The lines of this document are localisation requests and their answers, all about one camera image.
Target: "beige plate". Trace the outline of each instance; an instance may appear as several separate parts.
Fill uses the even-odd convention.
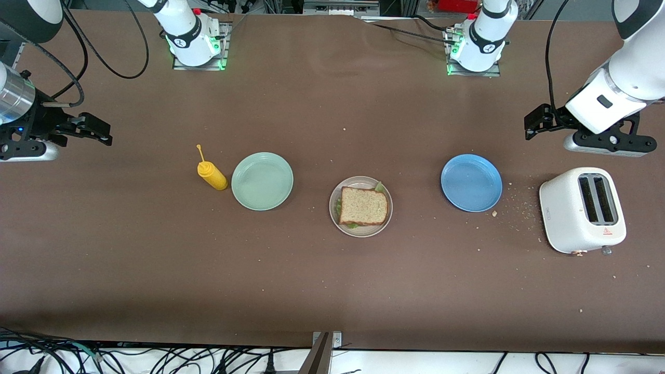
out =
[[[342,183],[338,184],[337,187],[335,187],[334,190],[332,191],[331,200],[330,200],[331,218],[334,224],[337,226],[337,228],[339,230],[342,230],[342,232],[345,233],[346,235],[351,235],[356,238],[367,238],[368,236],[377,235],[390,222],[390,218],[392,217],[392,198],[390,197],[390,193],[388,192],[388,189],[384,184],[383,194],[386,195],[386,198],[388,199],[388,217],[386,218],[386,221],[382,225],[359,226],[357,228],[349,228],[346,225],[340,225],[339,223],[337,223],[339,222],[339,217],[337,216],[335,208],[337,205],[337,200],[342,197],[342,187],[376,188],[377,184],[378,181],[376,179],[370,178],[368,176],[352,176],[351,178],[342,181]]]

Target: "bread crust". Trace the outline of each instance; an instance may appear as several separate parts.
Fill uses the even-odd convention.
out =
[[[343,186],[342,187],[342,195],[344,192],[345,188],[349,188],[351,190],[365,190],[365,191],[371,191],[374,192],[375,194],[381,195],[385,201],[386,201],[386,215],[383,217],[383,220],[381,222],[354,222],[354,221],[342,221],[342,216],[344,215],[344,204],[342,204],[342,209],[340,210],[339,214],[339,224],[340,225],[350,225],[350,224],[356,224],[358,226],[379,226],[383,225],[383,223],[388,219],[388,212],[390,211],[390,202],[388,201],[388,198],[383,192],[375,191],[373,188],[353,188],[353,187],[348,187],[348,186]]]

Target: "plate rim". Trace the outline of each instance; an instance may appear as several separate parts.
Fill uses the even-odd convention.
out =
[[[284,161],[284,163],[289,168],[289,184],[290,184],[290,186],[289,186],[289,191],[286,193],[286,196],[279,203],[277,203],[276,205],[274,205],[271,208],[257,209],[257,208],[252,208],[250,206],[247,206],[246,204],[244,204],[238,198],[238,196],[236,194],[237,185],[234,184],[233,182],[237,179],[237,175],[238,175],[237,173],[240,173],[238,171],[238,168],[243,164],[243,162],[245,162],[248,158],[260,157],[260,156],[263,156],[263,155],[276,156],[276,157],[280,158],[282,161]],[[287,198],[289,198],[289,196],[291,195],[291,191],[293,191],[293,182],[294,182],[293,169],[291,168],[291,164],[289,164],[289,162],[286,161],[285,158],[283,158],[282,156],[280,156],[276,153],[272,153],[272,152],[256,152],[256,153],[250,154],[249,156],[243,158],[240,162],[238,162],[238,165],[236,165],[235,168],[233,169],[233,174],[231,175],[231,192],[233,192],[233,197],[235,198],[235,201],[240,203],[240,205],[244,206],[245,208],[247,208],[249,210],[253,210],[255,212],[265,212],[266,210],[275,209],[276,207],[280,206],[283,202],[285,202],[287,200]]]
[[[332,189],[330,199],[328,200],[328,211],[329,211],[329,214],[330,214],[330,217],[331,217],[331,220],[332,220],[333,224],[337,227],[338,230],[340,230],[344,234],[346,234],[348,236],[351,236],[353,238],[370,238],[372,236],[377,235],[381,231],[383,231],[386,228],[386,226],[390,223],[390,219],[392,218],[392,206],[393,206],[392,195],[390,194],[390,191],[388,191],[386,185],[384,184],[383,185],[384,186],[384,191],[385,191],[384,195],[387,195],[387,198],[388,198],[388,218],[386,219],[386,221],[383,224],[381,224],[380,228],[376,232],[374,232],[372,234],[369,234],[369,235],[354,235],[354,234],[351,234],[349,232],[346,232],[341,228],[341,225],[339,223],[335,222],[335,217],[334,217],[333,209],[332,209],[333,196],[334,196],[334,192],[337,190],[337,188],[341,189],[342,187],[345,186],[345,183],[347,183],[350,179],[353,179],[353,178],[367,178],[367,179],[369,179],[369,180],[371,180],[371,181],[373,181],[377,184],[379,183],[378,179],[372,178],[371,176],[364,176],[364,175],[350,176],[350,177],[344,179],[342,182],[339,182]]]
[[[470,209],[467,209],[467,208],[462,208],[459,204],[455,203],[455,202],[454,202],[454,201],[448,196],[448,194],[446,193],[446,189],[444,188],[444,173],[446,173],[446,168],[448,167],[448,165],[450,165],[450,163],[453,162],[453,161],[454,161],[455,159],[457,159],[457,158],[469,157],[469,156],[471,156],[472,158],[475,158],[475,159],[479,160],[481,163],[485,164],[485,166],[489,166],[489,167],[491,167],[491,171],[494,172],[494,173],[496,173],[496,175],[499,177],[499,192],[498,192],[498,194],[497,194],[497,195],[498,195],[498,196],[497,196],[497,199],[496,199],[496,201],[495,201],[492,205],[490,205],[490,206],[489,206],[488,208],[486,208],[486,209],[482,209],[482,210],[470,210]],[[493,207],[494,207],[494,206],[495,206],[495,205],[501,200],[501,195],[503,194],[503,179],[501,178],[501,173],[499,172],[499,169],[497,169],[497,167],[496,167],[494,164],[492,164],[492,162],[489,161],[488,159],[484,158],[483,156],[478,156],[477,154],[473,154],[473,153],[459,154],[459,155],[457,155],[457,156],[451,158],[450,160],[448,160],[448,162],[447,162],[447,163],[444,165],[444,167],[441,169],[441,178],[440,178],[440,182],[441,182],[441,191],[444,193],[444,196],[446,197],[446,200],[448,200],[448,201],[450,202],[450,204],[453,204],[453,205],[454,205],[455,207],[457,207],[458,209],[461,209],[461,210],[463,210],[464,212],[469,212],[469,213],[486,212],[486,211],[492,209],[492,208],[493,208]]]

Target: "plate with sandwich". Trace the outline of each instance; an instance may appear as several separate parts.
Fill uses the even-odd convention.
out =
[[[392,216],[388,189],[368,176],[352,176],[335,187],[330,200],[331,218],[339,230],[356,238],[377,235]]]

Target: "bread slice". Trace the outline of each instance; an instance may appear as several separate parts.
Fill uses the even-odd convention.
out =
[[[342,187],[342,211],[339,224],[375,226],[383,224],[388,217],[386,195],[374,190]]]

